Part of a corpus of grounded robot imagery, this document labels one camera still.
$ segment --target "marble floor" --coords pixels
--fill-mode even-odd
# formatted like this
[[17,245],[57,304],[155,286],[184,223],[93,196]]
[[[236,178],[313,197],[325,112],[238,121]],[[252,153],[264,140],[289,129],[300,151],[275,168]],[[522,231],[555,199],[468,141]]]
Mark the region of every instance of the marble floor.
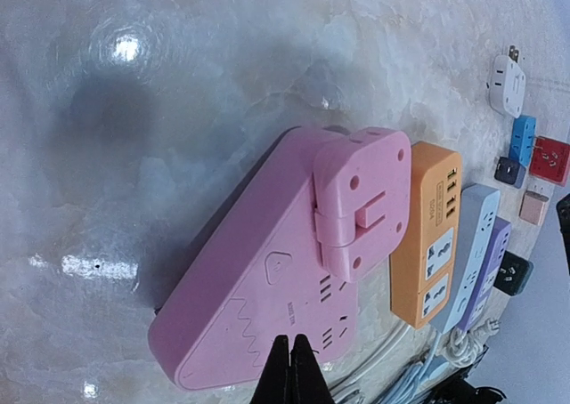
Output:
[[[0,403],[247,403],[253,384],[178,391],[146,333],[228,195],[294,125],[382,125],[459,150],[464,184],[501,189],[511,249],[528,256],[523,191],[493,180],[512,123],[486,83],[511,43],[525,113],[566,138],[551,0],[0,0]],[[331,380],[397,322],[386,266],[360,297]],[[366,394],[429,335],[408,334]]]

